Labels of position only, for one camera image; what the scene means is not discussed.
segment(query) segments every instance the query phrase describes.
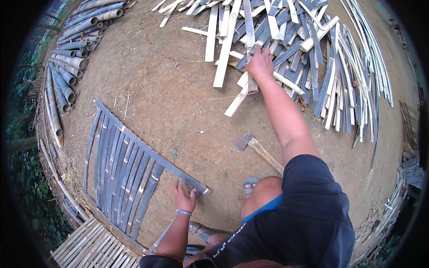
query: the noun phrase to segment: hand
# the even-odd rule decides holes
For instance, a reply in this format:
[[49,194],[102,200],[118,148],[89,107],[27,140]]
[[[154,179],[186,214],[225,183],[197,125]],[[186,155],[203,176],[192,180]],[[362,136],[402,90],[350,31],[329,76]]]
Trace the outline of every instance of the hand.
[[182,179],[176,181],[174,184],[174,201],[176,202],[176,209],[183,209],[192,213],[195,209],[195,196],[195,188],[191,191],[190,197],[188,197],[183,189]]
[[244,64],[244,68],[256,82],[262,82],[267,78],[272,78],[272,73],[274,72],[273,57],[269,52],[269,48],[265,47],[261,51],[261,47],[256,45],[252,59],[249,63]]

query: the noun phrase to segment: axe head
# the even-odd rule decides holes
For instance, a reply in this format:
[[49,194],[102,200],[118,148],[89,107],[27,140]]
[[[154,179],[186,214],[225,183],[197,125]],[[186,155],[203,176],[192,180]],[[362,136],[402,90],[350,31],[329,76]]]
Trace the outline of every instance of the axe head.
[[247,143],[254,137],[251,132],[247,132],[241,139],[236,142],[236,148],[240,151],[244,151],[247,146]]

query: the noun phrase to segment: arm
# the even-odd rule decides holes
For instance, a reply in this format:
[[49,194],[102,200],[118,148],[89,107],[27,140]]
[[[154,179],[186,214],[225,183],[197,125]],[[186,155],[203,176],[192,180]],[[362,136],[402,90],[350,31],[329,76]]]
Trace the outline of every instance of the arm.
[[268,117],[281,145],[283,165],[300,154],[320,157],[303,115],[272,76],[272,58],[268,48],[261,51],[256,46],[254,56],[245,63],[245,68],[264,96]]
[[[176,208],[192,213],[195,208],[195,193],[196,190],[193,189],[190,197],[187,197],[183,189],[183,181],[176,181],[174,185]],[[155,255],[171,257],[182,263],[186,253],[188,228],[189,216],[184,213],[177,213],[170,229],[160,241]]]

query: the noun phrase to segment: bare soil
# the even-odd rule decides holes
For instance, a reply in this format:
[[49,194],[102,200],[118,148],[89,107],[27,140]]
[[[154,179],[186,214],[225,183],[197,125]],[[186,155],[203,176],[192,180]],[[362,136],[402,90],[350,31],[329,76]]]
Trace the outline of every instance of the bare soil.
[[[231,232],[241,225],[242,180],[248,176],[278,175],[254,150],[246,148],[240,152],[234,143],[251,131],[281,161],[279,143],[260,93],[247,96],[232,118],[224,115],[233,100],[225,97],[236,96],[241,90],[236,84],[241,73],[229,66],[224,87],[213,88],[216,66],[204,62],[206,37],[180,30],[182,26],[204,30],[210,12],[206,10],[198,16],[175,12],[167,25],[159,28],[164,15],[150,11],[157,3],[158,0],[137,3],[125,16],[114,20],[75,87],[76,107],[61,117],[64,130],[61,153],[71,172],[69,186],[82,187],[86,149],[97,110],[95,99],[100,99],[146,144],[212,190],[210,196],[197,200],[192,220]],[[355,127],[348,134],[326,130],[312,108],[303,111],[322,159],[349,197],[349,215],[356,231],[353,258],[376,242],[368,239],[363,243],[371,222],[381,215],[395,186],[402,147],[399,100],[410,104],[413,100],[410,96],[417,94],[402,44],[377,13],[375,4],[372,0],[360,1],[384,54],[394,107],[390,108],[388,101],[381,98],[374,170],[370,172],[375,148],[370,139],[352,148]],[[338,15],[359,43],[356,30],[338,0],[331,0],[326,12]],[[216,43],[215,58],[220,49]],[[242,51],[243,45],[235,45],[233,49]],[[172,190],[175,179],[164,171],[149,202],[137,238],[145,247],[157,240],[175,216]],[[202,242],[190,237],[189,243]]]

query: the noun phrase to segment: wooden axe handle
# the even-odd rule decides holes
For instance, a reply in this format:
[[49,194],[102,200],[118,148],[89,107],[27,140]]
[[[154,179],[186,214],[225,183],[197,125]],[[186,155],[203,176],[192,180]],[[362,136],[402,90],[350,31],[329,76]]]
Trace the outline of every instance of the wooden axe handle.
[[252,138],[248,144],[283,176],[284,167],[255,138]]

